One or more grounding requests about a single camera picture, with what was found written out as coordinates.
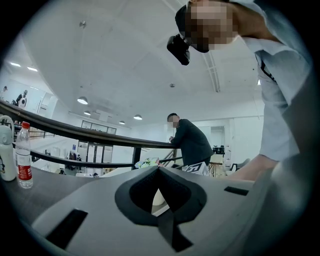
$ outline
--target black slot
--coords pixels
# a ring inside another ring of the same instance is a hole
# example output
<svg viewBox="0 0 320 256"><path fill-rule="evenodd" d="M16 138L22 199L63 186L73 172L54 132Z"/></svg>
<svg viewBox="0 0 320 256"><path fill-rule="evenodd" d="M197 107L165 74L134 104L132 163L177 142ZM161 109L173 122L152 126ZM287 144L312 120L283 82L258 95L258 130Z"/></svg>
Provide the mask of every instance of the black slot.
<svg viewBox="0 0 320 256"><path fill-rule="evenodd" d="M249 192L249 190L246 189L241 189L241 188L236 188L236 187L232 187L232 186L227 186L224 191L230 192L230 193L234 193L237 195L241 195L241 196L246 196Z"/></svg>
<svg viewBox="0 0 320 256"><path fill-rule="evenodd" d="M46 237L54 245L65 249L87 216L87 212L74 209Z"/></svg>

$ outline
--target doorway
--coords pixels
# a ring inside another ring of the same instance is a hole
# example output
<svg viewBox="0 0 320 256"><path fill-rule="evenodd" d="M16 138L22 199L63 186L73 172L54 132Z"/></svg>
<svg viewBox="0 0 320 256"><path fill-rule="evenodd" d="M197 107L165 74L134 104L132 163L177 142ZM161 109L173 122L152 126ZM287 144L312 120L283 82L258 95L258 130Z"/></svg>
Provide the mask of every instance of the doorway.
<svg viewBox="0 0 320 256"><path fill-rule="evenodd" d="M112 159L112 146L98 143L89 143L86 161L91 163L110 163Z"/></svg>

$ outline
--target window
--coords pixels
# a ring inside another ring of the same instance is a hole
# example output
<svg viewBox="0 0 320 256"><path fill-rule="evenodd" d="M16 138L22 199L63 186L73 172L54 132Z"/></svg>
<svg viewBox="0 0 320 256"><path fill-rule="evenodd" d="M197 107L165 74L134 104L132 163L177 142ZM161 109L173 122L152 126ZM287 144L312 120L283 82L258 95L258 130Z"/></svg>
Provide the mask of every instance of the window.
<svg viewBox="0 0 320 256"><path fill-rule="evenodd" d="M108 127L107 133L108 133L108 134L116 134L116 130L117 130L117 129L115 129L115 128Z"/></svg>
<svg viewBox="0 0 320 256"><path fill-rule="evenodd" d="M92 125L91 122L82 121L81 127L86 129L91 129L91 125Z"/></svg>
<svg viewBox="0 0 320 256"><path fill-rule="evenodd" d="M105 132L108 134L116 134L116 132L117 132L117 129L115 129L115 128L92 123L92 122L87 122L87 121L82 121L81 127L85 128L85 129L95 130L98 132Z"/></svg>

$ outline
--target white bottle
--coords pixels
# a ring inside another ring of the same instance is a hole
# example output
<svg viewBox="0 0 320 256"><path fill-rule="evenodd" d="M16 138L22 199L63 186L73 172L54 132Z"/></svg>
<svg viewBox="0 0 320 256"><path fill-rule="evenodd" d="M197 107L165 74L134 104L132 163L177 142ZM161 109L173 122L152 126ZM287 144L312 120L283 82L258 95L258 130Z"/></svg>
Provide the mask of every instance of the white bottle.
<svg viewBox="0 0 320 256"><path fill-rule="evenodd" d="M12 146L12 131L8 126L0 126L0 173L1 178L12 181L17 176L14 164L14 147Z"/></svg>
<svg viewBox="0 0 320 256"><path fill-rule="evenodd" d="M24 189L30 189L33 186L31 174L31 159L30 159L30 124L22 122L20 132L16 137L15 142L15 157L17 163L19 185Z"/></svg>

